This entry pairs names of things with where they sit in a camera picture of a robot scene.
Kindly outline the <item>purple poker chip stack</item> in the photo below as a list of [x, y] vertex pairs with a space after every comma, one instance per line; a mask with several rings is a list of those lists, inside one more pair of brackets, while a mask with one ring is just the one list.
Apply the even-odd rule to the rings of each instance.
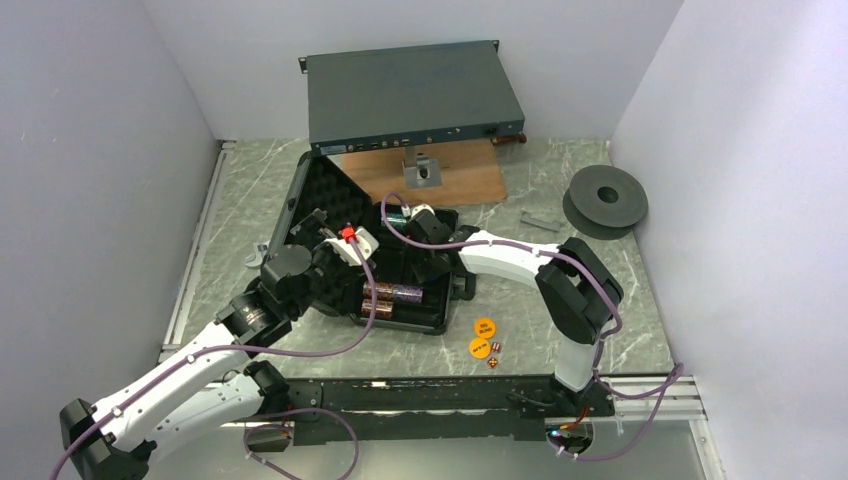
[[393, 288], [393, 297], [397, 302], [421, 304], [423, 296], [424, 289], [420, 286], [396, 284]]

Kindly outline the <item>orange brown poker chip stack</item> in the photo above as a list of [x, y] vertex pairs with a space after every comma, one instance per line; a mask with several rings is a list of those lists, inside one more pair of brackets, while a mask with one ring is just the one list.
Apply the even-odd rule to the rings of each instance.
[[370, 283], [364, 283], [362, 288], [363, 297], [370, 299], [372, 292], [376, 292], [376, 298], [379, 301], [393, 301], [395, 299], [395, 285], [391, 283], [378, 282], [374, 286]]

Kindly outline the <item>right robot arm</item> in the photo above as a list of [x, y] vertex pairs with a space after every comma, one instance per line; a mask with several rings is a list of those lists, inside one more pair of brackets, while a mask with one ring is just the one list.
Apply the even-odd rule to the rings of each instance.
[[471, 275], [493, 275], [535, 288], [562, 336], [551, 388], [557, 411], [574, 415], [590, 399], [604, 335], [621, 326], [623, 289], [589, 245], [520, 242], [477, 227], [450, 228], [427, 208], [407, 216], [403, 235], [427, 251], [424, 265]]

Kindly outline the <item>orange big blind button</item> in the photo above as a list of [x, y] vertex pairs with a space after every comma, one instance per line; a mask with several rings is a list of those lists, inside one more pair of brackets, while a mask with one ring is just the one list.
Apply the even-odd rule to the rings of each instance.
[[495, 322], [488, 317], [478, 318], [474, 322], [474, 334], [481, 339], [491, 339], [496, 335], [497, 326]]

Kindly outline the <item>black poker set case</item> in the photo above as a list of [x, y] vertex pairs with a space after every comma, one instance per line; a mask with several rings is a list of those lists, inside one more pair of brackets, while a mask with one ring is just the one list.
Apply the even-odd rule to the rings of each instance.
[[[393, 317], [389, 320], [375, 319], [377, 326], [441, 335], [447, 329], [451, 303], [459, 300], [470, 301], [474, 298], [475, 275], [447, 274], [434, 282], [418, 282], [412, 271], [412, 246], [392, 233], [394, 230], [403, 233], [403, 228], [396, 229], [388, 223], [382, 223], [387, 212], [401, 213], [399, 206], [388, 205], [382, 208], [379, 202], [372, 200], [329, 158], [313, 156], [306, 152], [298, 160], [278, 221], [285, 211], [292, 211], [295, 219], [300, 220], [315, 208], [328, 213], [328, 223], [335, 232], [334, 238], [339, 237], [339, 232], [344, 227], [353, 226], [364, 227], [379, 241], [379, 249], [367, 261], [375, 283], [413, 285], [424, 289], [421, 304], [402, 303], [395, 299], [391, 301], [394, 303]], [[361, 272], [361, 278], [347, 284], [345, 300], [349, 310], [321, 313], [333, 317], [348, 317], [363, 325], [367, 318], [360, 317], [361, 303], [366, 299], [363, 297], [362, 288], [363, 284], [369, 281], [362, 266], [352, 268]]]

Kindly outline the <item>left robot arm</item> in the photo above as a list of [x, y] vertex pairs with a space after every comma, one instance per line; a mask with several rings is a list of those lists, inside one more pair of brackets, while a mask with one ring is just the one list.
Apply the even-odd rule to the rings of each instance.
[[63, 454], [84, 479], [141, 479], [185, 441], [240, 419], [308, 412], [270, 363], [277, 342], [345, 273], [373, 279], [379, 241], [364, 227], [333, 230], [315, 210], [283, 234], [257, 276], [188, 344], [96, 402], [60, 413]]

